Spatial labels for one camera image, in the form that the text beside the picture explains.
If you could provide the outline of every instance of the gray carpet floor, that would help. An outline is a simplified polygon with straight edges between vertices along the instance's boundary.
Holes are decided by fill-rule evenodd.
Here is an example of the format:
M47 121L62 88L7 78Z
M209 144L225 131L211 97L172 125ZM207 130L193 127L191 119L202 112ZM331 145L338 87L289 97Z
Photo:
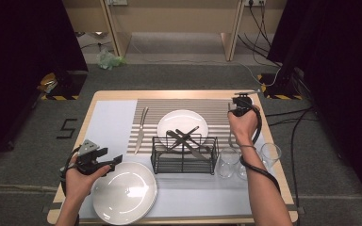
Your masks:
M13 140L15 149L0 153L0 225L48 225L47 209L58 187L58 169L73 148L94 92L142 89L259 89L242 66L124 65L112 71L89 65L89 75L76 101L42 101L30 112ZM251 67L254 76L275 73L272 67ZM272 100L259 94L266 115L305 109L307 100ZM268 117L269 124L299 118L301 113ZM353 169L337 156L315 112L297 127L294 163L300 225L362 225L362 185ZM65 119L75 128L72 138L61 132ZM292 195L290 142L295 123L271 126L283 150L281 163Z

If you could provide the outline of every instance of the white plate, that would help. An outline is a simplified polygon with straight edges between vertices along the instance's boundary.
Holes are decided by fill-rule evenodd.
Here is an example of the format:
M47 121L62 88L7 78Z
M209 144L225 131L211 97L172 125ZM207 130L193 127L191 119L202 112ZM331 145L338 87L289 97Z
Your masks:
M202 137L206 138L208 134L208 126L205 119L201 115L190 110L175 110L168 113L160 120L157 125L157 136L166 137L168 130L175 131L175 129L178 129L186 134L196 126L199 126L199 129L193 132L192 135L202 135ZM160 141L166 145L166 139L161 139ZM196 145L193 143L189 144L192 147L196 147Z
M130 224L149 212L156 194L156 179L148 168L140 163L123 162L96 181L92 190L93 208L107 223Z

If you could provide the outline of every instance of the striped placemat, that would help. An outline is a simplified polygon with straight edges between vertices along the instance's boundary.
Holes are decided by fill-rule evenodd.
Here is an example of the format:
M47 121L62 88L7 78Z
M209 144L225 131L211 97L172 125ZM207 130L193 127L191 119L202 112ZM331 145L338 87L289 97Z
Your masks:
M175 110L191 110L201 115L208 126L208 137L218 139L219 150L229 146L229 123L227 118L228 105L232 104L231 99L139 99L133 120L131 137L129 139L127 153L134 154L140 129L140 117L143 108L149 107L145 118L143 131L145 136L138 154L151 154L152 137L157 137L157 125L167 114Z

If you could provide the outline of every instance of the plastic bag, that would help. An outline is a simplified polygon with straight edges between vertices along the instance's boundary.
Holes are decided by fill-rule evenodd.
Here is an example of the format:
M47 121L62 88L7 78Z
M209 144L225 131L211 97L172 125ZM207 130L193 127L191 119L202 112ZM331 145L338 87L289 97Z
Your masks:
M125 58L122 56L114 56L107 48L104 48L97 56L98 65L102 69L111 70L113 67L118 67L122 64L126 64Z

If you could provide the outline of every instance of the electrical outlet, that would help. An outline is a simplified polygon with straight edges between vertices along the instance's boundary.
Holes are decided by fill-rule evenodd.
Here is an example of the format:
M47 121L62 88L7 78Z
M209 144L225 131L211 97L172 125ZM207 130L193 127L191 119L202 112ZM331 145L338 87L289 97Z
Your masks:
M107 0L108 6L127 6L127 0Z
M261 6L266 6L266 0L252 0L254 2L254 4L252 5L252 7L261 7ZM245 1L245 7L249 7L249 0Z

